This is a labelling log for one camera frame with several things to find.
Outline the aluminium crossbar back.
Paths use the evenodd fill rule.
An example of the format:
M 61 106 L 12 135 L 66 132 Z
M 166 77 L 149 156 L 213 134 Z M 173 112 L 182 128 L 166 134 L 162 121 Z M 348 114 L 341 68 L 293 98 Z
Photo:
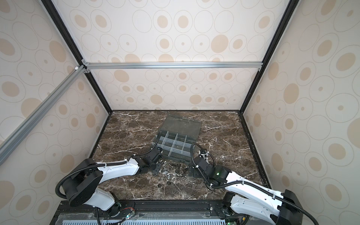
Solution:
M 245 62 L 144 62 L 85 63 L 88 69 L 189 69 L 189 68 L 261 68 L 260 61 Z

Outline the aluminium crossbar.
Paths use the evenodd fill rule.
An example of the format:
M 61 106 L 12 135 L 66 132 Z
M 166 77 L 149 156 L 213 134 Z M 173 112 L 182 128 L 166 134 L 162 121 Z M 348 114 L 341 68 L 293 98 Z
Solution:
M 189 69 L 189 68 L 261 68 L 260 61 L 245 62 L 144 62 L 85 63 L 88 69 Z
M 27 137 L 49 110 L 56 104 L 60 97 L 68 90 L 73 82 L 85 72 L 85 66 L 79 65 L 77 69 L 67 76 L 62 83 L 30 114 L 1 145 L 1 164 L 3 164 L 18 145 Z

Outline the aluminium crossbar left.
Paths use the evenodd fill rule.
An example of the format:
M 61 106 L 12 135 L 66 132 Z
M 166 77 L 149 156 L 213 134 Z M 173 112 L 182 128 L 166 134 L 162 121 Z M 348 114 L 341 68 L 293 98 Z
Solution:
M 85 66 L 79 65 L 77 69 L 67 76 L 62 83 L 30 114 L 1 145 L 1 164 L 3 164 L 18 145 L 27 137 L 49 110 L 56 104 L 60 97 L 68 90 L 73 82 L 85 72 Z

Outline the clear plastic organizer box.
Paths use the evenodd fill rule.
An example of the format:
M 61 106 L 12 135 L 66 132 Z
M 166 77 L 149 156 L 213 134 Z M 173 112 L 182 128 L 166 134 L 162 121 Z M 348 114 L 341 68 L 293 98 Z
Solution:
M 155 136 L 152 144 L 157 142 L 164 159 L 189 165 L 191 162 L 190 147 L 197 142 L 202 122 L 168 115 Z

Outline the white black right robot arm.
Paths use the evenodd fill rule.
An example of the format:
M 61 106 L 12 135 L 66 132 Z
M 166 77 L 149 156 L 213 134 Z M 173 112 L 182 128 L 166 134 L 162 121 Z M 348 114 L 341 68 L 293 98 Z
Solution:
M 224 205 L 230 212 L 247 214 L 272 225 L 301 225 L 302 205 L 290 190 L 280 192 L 253 183 L 231 169 L 213 166 L 201 155 L 190 164 L 212 189 L 225 189 Z

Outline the black corner frame post left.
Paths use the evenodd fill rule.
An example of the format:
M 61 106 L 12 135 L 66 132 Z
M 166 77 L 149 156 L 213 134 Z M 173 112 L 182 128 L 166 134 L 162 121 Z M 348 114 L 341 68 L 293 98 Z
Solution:
M 72 55 L 75 57 L 75 60 L 80 66 L 84 66 L 87 69 L 87 72 L 85 72 L 85 76 L 87 77 L 87 80 L 89 81 L 90 85 L 92 86 L 93 90 L 95 91 L 97 97 L 99 98 L 100 102 L 104 106 L 105 110 L 108 114 L 112 113 L 112 109 L 110 108 L 110 105 L 108 104 L 108 101 L 106 100 L 103 92 L 101 91 L 99 85 L 97 84 L 94 76 L 92 73 L 88 70 L 87 66 L 85 66 L 83 62 L 83 56 L 80 53 L 74 39 L 72 38 L 71 34 L 69 33 L 63 19 L 61 18 L 60 14 L 58 13 L 57 9 L 55 8 L 55 5 L 52 1 L 48 0 L 41 0 L 40 1 L 43 6 L 45 7 L 46 12 L 49 14 L 51 20 L 55 24 L 55 27 L 61 34 L 62 38 L 64 39 L 67 47 L 71 51 Z

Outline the pile of screws and nuts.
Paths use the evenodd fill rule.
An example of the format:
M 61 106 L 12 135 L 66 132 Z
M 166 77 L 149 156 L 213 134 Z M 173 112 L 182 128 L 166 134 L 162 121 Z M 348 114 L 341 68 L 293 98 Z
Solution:
M 184 163 L 161 159 L 157 165 L 159 170 L 154 177 L 159 181 L 175 185 L 185 185 L 191 181 L 188 165 Z

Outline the black corner frame post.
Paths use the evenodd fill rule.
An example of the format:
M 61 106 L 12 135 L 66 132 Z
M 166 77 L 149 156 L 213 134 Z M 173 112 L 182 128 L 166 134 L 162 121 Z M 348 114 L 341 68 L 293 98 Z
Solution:
M 84 66 L 87 69 L 87 72 L 85 72 L 85 76 L 87 77 L 87 80 L 89 81 L 90 85 L 92 86 L 93 90 L 95 91 L 97 97 L 99 98 L 100 102 L 104 106 L 105 110 L 108 114 L 112 113 L 112 109 L 110 108 L 110 105 L 108 104 L 108 101 L 106 100 L 103 92 L 101 91 L 99 85 L 97 84 L 94 76 L 92 73 L 88 70 L 87 66 L 85 66 L 83 62 L 83 56 L 80 53 L 74 39 L 72 38 L 71 34 L 69 33 L 63 19 L 61 18 L 60 14 L 58 13 L 57 9 L 55 8 L 55 5 L 52 1 L 48 0 L 41 0 L 40 1 L 43 6 L 45 7 L 46 12 L 49 14 L 51 20 L 55 24 L 55 27 L 61 34 L 62 38 L 64 39 L 67 47 L 71 51 L 72 55 L 75 57 L 75 60 L 80 66 Z
M 257 72 L 251 86 L 250 86 L 250 89 L 248 90 L 247 92 L 247 95 L 245 97 L 245 100 L 240 108 L 240 115 L 243 115 L 245 113 L 245 110 L 247 108 L 247 106 L 249 105 L 249 102 L 251 100 L 251 98 L 253 97 L 256 89 L 257 89 L 257 86 L 258 84 L 260 83 L 260 80 L 266 70 L 266 68 L 268 67 L 269 63 L 270 63 L 270 60 L 272 59 L 274 53 L 275 53 L 275 50 L 291 20 L 291 17 L 293 16 L 298 4 L 299 4 L 299 0 L 290 0 L 287 7 L 286 7 L 286 10 L 283 14 L 283 16 L 281 17 L 281 20 L 279 22 L 279 25 L 275 31 L 275 34 L 270 42 L 270 45 L 268 46 L 268 49 L 265 53 L 265 56 L 262 60 L 262 67 L 260 68 L 260 70 Z

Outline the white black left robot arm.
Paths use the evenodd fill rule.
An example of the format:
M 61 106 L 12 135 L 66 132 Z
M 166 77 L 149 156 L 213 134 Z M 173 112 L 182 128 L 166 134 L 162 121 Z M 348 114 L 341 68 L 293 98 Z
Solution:
M 96 163 L 91 158 L 85 159 L 59 181 L 55 193 L 58 197 L 68 200 L 71 207 L 86 204 L 116 214 L 120 209 L 120 203 L 114 194 L 99 188 L 99 184 L 123 176 L 156 170 L 161 157 L 161 148 L 154 146 L 147 153 L 134 155 L 123 161 Z

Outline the black corner frame post right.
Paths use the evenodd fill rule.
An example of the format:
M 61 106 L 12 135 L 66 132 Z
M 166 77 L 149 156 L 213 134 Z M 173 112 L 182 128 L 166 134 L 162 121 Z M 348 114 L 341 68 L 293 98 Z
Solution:
M 260 80 L 266 70 L 266 68 L 268 67 L 269 63 L 270 63 L 270 60 L 272 59 L 274 53 L 275 53 L 275 50 L 291 20 L 291 17 L 293 16 L 298 4 L 299 4 L 299 0 L 290 0 L 287 7 L 286 7 L 286 10 L 283 14 L 283 16 L 281 17 L 281 20 L 279 22 L 279 25 L 275 31 L 275 34 L 270 42 L 270 45 L 268 46 L 268 49 L 265 53 L 265 56 L 262 60 L 262 67 L 260 68 L 260 70 L 257 72 L 251 86 L 250 86 L 250 89 L 248 90 L 247 92 L 247 95 L 245 97 L 245 100 L 240 108 L 240 115 L 243 115 L 245 113 L 245 110 L 247 108 L 247 106 L 249 105 L 249 102 L 251 100 L 251 98 L 253 97 L 256 89 L 257 89 L 257 86 L 258 84 L 260 83 Z

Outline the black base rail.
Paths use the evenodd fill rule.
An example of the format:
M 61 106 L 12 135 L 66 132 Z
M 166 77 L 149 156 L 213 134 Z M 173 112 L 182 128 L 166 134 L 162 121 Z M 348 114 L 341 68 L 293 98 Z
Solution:
M 121 211 L 110 217 L 102 210 L 82 205 L 70 207 L 62 201 L 52 225 L 266 225 L 256 217 L 227 216 L 220 200 L 124 200 Z

